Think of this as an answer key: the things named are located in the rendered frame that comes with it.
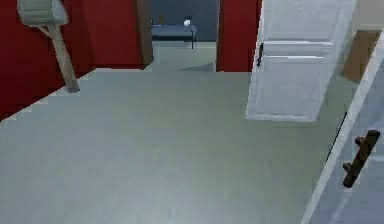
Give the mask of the dark blue table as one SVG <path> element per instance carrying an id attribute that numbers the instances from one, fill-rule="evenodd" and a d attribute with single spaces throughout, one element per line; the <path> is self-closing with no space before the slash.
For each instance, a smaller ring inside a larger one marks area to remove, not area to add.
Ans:
<path id="1" fill-rule="evenodd" d="M 190 42 L 194 48 L 197 35 L 195 25 L 164 24 L 151 26 L 152 39 L 154 41 L 184 41 Z"/>

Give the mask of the white panelled room door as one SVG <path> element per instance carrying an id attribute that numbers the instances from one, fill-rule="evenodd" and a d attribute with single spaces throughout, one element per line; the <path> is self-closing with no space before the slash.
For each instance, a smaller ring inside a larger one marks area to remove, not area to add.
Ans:
<path id="1" fill-rule="evenodd" d="M 248 119 L 317 120 L 356 5 L 357 0 L 262 1 Z"/>

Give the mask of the pale blue room door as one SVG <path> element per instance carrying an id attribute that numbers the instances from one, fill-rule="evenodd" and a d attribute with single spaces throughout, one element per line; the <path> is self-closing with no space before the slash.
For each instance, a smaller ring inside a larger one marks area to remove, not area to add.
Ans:
<path id="1" fill-rule="evenodd" d="M 356 137 L 381 133 L 352 188 L 344 163 L 358 151 Z M 384 224 L 384 30 L 374 46 L 339 134 L 300 224 Z"/>

